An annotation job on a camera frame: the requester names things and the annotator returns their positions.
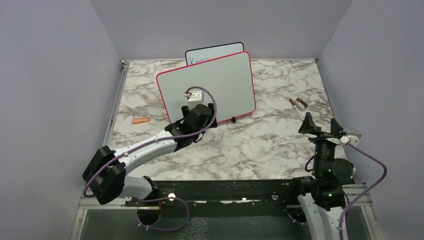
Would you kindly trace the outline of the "white whiteboard marker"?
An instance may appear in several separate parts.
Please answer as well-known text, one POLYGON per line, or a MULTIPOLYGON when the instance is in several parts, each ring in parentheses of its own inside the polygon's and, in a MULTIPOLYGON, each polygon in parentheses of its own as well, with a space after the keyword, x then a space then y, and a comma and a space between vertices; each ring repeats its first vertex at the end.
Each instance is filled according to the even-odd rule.
POLYGON ((302 113, 300 112, 300 110, 298 109, 297 105, 295 104, 295 101, 292 98, 290 98, 289 99, 289 102, 292 104, 292 106, 293 106, 294 110, 296 111, 297 115, 303 121, 304 120, 304 117, 303 117, 302 113))

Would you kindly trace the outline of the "pink framed whiteboard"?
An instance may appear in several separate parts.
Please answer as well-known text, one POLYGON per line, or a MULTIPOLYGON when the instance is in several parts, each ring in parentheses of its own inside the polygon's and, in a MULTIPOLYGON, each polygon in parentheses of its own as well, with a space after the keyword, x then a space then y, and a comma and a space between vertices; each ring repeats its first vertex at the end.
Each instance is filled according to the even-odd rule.
POLYGON ((257 108, 247 51, 160 72, 156 83, 171 123, 183 117, 181 107, 187 104, 184 93, 190 87, 202 87, 211 93, 204 96, 204 102, 216 101, 218 123, 251 114, 257 108))

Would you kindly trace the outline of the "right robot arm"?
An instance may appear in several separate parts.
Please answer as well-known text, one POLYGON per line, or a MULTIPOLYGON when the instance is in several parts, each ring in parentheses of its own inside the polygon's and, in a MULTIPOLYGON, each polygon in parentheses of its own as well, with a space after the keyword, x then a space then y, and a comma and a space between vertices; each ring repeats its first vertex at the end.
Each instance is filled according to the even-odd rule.
POLYGON ((351 182, 353 164, 336 158, 335 150, 349 141, 347 132, 335 119, 330 122, 330 131, 323 131, 313 122, 310 112, 305 114, 298 132, 309 134, 308 140, 315 145, 312 176, 295 178, 295 186, 288 190, 289 199, 300 204, 312 239, 346 239, 343 185, 351 182))

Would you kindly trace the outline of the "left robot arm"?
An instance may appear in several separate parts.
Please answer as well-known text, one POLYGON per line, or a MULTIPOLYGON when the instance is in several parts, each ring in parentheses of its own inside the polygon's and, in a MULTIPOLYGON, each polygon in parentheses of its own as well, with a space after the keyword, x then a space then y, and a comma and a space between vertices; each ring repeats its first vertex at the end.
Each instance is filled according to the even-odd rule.
POLYGON ((83 195, 96 198, 101 205, 124 197, 138 198, 147 206, 155 203, 157 187, 151 178, 129 177, 128 174, 151 160, 197 143, 207 129, 217 126, 214 103, 181 109, 182 119, 167 125, 151 138, 115 150, 107 145, 100 147, 82 174, 86 183, 83 195))

